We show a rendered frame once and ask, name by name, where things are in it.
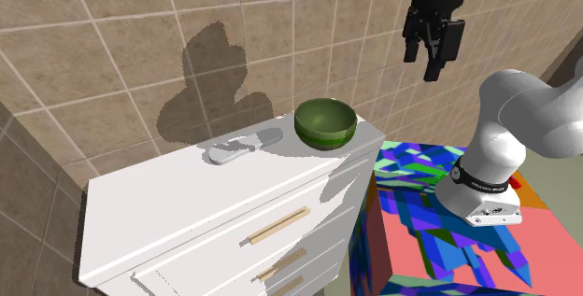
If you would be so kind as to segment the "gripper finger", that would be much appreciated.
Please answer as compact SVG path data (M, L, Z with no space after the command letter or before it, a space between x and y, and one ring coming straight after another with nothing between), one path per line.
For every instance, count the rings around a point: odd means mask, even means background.
M425 23L423 41L428 50L428 63L423 77L425 82L437 81L445 64L457 59L464 27L464 20L438 19Z
M428 60L433 58L431 35L431 11L410 7L405 17L402 36L405 39L405 63L414 63L417 59L419 44L423 43L428 52Z

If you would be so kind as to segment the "green bowl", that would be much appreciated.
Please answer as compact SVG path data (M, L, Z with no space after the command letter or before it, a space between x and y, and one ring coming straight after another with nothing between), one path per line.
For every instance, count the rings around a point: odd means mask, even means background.
M297 136L311 148L342 148L353 137L357 114L348 104L333 98L315 98L300 104L293 114Z

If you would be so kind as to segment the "colourful patterned robot stand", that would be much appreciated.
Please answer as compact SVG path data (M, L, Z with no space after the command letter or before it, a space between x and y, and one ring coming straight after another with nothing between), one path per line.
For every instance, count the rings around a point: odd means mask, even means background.
M437 201L462 153L381 146L349 246L351 296L583 296L583 248L520 173L518 225L472 227Z

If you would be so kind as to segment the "white grey flat tool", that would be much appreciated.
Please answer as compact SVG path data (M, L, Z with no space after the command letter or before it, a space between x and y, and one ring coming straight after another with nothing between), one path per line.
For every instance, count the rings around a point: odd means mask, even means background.
M283 137L280 128L267 128L225 143L215 144L208 151L210 161L216 165L231 162L247 153L275 144Z

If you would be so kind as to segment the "white chest of drawers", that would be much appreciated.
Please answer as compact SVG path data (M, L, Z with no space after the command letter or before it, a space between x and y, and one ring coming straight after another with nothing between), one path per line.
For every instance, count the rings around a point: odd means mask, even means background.
M313 296L339 274L384 134L304 144L286 114L226 134L280 132L225 164L211 142L90 180L78 279L106 296Z

